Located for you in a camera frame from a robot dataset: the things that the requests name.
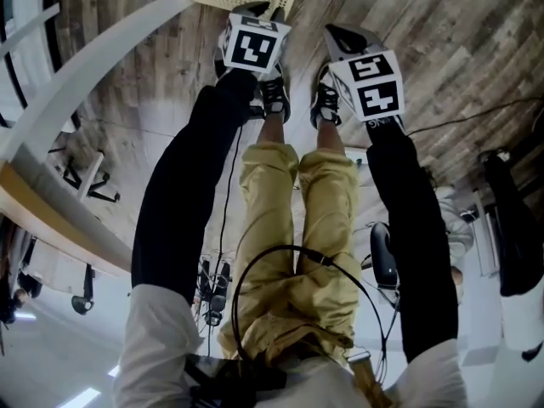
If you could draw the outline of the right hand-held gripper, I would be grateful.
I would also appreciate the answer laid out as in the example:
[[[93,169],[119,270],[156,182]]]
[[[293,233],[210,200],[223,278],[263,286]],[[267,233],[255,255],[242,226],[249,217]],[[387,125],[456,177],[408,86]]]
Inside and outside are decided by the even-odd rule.
[[[405,113],[396,54],[376,34],[358,26],[328,24],[324,38],[339,97],[359,121]]]

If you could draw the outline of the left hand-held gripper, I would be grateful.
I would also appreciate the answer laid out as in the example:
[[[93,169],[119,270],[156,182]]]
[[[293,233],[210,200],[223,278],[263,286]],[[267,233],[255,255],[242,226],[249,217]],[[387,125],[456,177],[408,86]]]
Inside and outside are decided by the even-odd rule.
[[[269,2],[245,3],[229,14],[220,49],[227,67],[269,74],[281,58],[291,27],[285,11],[276,8],[263,18]]]

